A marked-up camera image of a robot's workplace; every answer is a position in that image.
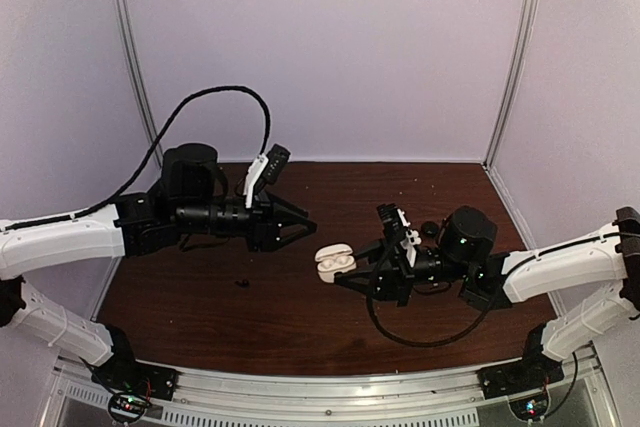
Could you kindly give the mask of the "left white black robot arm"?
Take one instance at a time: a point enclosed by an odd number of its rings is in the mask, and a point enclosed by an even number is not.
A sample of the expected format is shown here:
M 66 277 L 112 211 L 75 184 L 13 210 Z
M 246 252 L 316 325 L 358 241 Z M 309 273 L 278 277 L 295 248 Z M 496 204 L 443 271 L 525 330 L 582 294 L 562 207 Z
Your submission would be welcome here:
M 169 149 L 160 178 L 143 193 L 117 195 L 82 215 L 1 224 L 1 324 L 21 327 L 94 367 L 123 391 L 144 380 L 126 334 L 94 323 L 33 288 L 25 273 L 97 258 L 150 255 L 187 246 L 191 235 L 242 238 L 251 252 L 274 252 L 317 230 L 308 213 L 269 193 L 289 160 L 274 145 L 248 168 L 243 193 L 229 197 L 217 151 L 200 143 Z

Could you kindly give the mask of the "black round earbud case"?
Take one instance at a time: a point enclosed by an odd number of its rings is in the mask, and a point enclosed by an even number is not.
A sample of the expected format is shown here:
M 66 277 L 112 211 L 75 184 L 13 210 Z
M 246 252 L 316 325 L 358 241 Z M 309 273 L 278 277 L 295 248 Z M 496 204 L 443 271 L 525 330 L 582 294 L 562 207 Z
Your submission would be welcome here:
M 426 221 L 421 225 L 420 231 L 428 238 L 435 238 L 440 231 L 440 226 L 434 221 Z

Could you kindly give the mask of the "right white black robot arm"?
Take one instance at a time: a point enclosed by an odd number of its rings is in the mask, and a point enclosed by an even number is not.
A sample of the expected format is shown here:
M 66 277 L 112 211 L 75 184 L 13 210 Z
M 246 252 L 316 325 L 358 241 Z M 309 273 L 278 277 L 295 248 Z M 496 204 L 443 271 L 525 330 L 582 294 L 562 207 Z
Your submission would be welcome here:
M 459 282 L 459 295 L 483 315 L 577 285 L 601 288 L 568 313 L 534 330 L 513 366 L 519 387 L 535 387 L 573 351 L 620 320 L 639 316 L 639 213 L 617 210 L 613 222 L 543 249 L 494 253 L 496 225 L 470 206 L 441 224 L 412 228 L 394 204 L 378 208 L 383 236 L 359 251 L 339 243 L 315 254 L 322 281 L 365 295 L 368 304 L 404 306 L 418 285 Z

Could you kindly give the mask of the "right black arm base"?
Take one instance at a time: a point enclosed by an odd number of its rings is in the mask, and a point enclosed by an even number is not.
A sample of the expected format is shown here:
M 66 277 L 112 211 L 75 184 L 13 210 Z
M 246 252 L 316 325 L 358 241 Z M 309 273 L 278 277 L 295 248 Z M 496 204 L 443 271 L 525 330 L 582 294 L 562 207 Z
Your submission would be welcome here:
M 574 371 L 571 382 L 562 399 L 554 401 L 549 393 L 549 386 L 562 381 L 565 374 L 562 360 L 553 360 L 542 353 L 544 327 L 544 324 L 540 324 L 529 332 L 519 360 L 477 371 L 477 379 L 486 400 L 538 390 L 537 394 L 509 401 L 514 417 L 528 424 L 543 423 L 565 405 L 573 393 L 579 372 L 579 360 L 576 352 L 573 352 L 571 357 Z

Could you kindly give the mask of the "white earbud charging case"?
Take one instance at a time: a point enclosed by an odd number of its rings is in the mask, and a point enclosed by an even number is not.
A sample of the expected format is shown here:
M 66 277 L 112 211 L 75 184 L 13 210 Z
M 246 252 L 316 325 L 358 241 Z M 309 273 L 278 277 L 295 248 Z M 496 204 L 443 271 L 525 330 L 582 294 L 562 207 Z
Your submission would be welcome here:
M 351 246 L 338 243 L 320 248 L 314 256 L 317 274 L 324 283 L 333 283 L 337 273 L 348 273 L 356 268 Z

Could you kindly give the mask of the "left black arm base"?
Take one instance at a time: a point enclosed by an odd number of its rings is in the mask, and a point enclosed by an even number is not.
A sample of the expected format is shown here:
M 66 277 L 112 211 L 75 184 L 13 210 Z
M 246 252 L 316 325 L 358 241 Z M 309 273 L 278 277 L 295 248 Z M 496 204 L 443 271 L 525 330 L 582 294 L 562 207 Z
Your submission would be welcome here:
M 139 421 L 153 407 L 152 400 L 171 401 L 177 386 L 178 371 L 138 361 L 126 334 L 106 325 L 112 340 L 112 356 L 102 365 L 85 362 L 91 380 L 109 394 L 107 412 L 118 425 Z

